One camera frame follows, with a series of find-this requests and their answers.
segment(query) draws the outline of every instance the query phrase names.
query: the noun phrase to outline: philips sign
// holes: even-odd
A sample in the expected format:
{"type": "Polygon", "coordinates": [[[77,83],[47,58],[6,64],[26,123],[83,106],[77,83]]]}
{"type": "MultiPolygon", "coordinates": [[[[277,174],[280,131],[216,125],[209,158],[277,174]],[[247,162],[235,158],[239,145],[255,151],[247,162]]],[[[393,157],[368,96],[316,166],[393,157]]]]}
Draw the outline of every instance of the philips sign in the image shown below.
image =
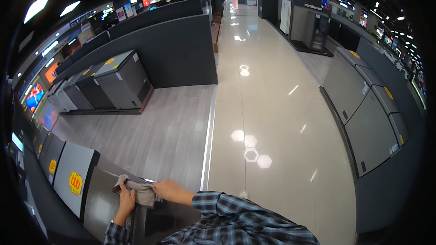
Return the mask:
{"type": "Polygon", "coordinates": [[[50,52],[55,46],[57,46],[59,42],[56,40],[54,43],[52,43],[49,47],[47,47],[42,53],[42,57],[45,57],[48,52],[50,52]]]}

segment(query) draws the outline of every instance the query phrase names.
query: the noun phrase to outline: led panel light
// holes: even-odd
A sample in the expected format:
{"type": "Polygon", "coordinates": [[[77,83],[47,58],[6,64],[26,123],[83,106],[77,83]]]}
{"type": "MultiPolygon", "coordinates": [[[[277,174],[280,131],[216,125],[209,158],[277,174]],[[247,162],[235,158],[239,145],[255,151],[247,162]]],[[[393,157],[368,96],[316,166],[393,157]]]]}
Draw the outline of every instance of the led panel light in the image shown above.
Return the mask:
{"type": "Polygon", "coordinates": [[[24,24],[26,24],[27,21],[30,20],[30,18],[34,17],[37,13],[42,11],[42,9],[45,7],[45,4],[47,4],[47,1],[48,0],[37,0],[32,5],[30,5],[25,17],[24,24]]]}
{"type": "Polygon", "coordinates": [[[77,7],[77,5],[79,5],[79,4],[80,4],[80,0],[74,2],[74,3],[71,4],[71,5],[66,6],[65,9],[64,9],[64,11],[61,13],[60,16],[62,17],[62,16],[64,16],[65,14],[71,12],[71,11],[74,10],[74,9],[77,7]]]}

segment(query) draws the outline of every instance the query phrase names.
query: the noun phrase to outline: glossy tile floor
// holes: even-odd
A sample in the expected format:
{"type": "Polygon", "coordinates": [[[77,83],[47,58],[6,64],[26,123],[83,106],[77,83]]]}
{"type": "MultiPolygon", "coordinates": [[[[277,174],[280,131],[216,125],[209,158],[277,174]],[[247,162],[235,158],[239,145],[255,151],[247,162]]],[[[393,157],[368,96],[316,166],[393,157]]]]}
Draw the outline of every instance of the glossy tile floor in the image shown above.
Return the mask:
{"type": "Polygon", "coordinates": [[[246,189],[321,244],[353,244],[352,173],[318,83],[257,16],[223,17],[219,45],[208,189],[246,189]]]}

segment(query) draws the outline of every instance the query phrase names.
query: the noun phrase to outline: yellow price sticker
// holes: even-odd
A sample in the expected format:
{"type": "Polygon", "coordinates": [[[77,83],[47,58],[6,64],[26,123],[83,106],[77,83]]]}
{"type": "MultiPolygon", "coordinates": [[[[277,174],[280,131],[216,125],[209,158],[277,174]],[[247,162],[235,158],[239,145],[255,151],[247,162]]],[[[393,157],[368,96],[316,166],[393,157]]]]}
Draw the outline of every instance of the yellow price sticker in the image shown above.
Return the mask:
{"type": "Polygon", "coordinates": [[[54,171],[56,170],[56,160],[50,161],[50,165],[48,166],[48,171],[51,174],[54,174],[54,171]]]}
{"type": "Polygon", "coordinates": [[[70,177],[68,178],[68,185],[74,195],[79,196],[82,192],[82,183],[83,179],[80,174],[75,171],[71,172],[70,177]]]}
{"type": "Polygon", "coordinates": [[[115,60],[115,58],[112,58],[112,59],[109,59],[109,60],[107,60],[105,64],[109,64],[109,63],[112,63],[112,62],[113,62],[113,60],[115,60]]]}
{"type": "Polygon", "coordinates": [[[350,52],[356,57],[356,58],[358,58],[358,59],[360,59],[360,56],[359,55],[357,55],[357,53],[356,52],[354,52],[354,51],[351,51],[350,50],[350,52]]]}
{"type": "Polygon", "coordinates": [[[385,87],[384,88],[386,90],[386,93],[388,94],[388,96],[391,98],[391,100],[394,99],[394,97],[392,96],[391,92],[389,92],[389,90],[385,87]]]}

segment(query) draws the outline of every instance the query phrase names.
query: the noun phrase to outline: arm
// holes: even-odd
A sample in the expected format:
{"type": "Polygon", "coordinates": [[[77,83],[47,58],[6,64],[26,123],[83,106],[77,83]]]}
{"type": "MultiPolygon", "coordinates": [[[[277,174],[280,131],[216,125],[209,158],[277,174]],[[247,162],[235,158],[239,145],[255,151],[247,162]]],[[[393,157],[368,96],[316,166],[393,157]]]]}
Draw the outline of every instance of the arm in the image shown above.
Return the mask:
{"type": "Polygon", "coordinates": [[[106,229],[104,245],[123,245],[127,244],[129,240],[129,231],[125,227],[127,218],[135,207],[136,191],[132,189],[129,192],[124,184],[125,181],[122,180],[119,184],[121,187],[119,209],[115,218],[106,229]]]}

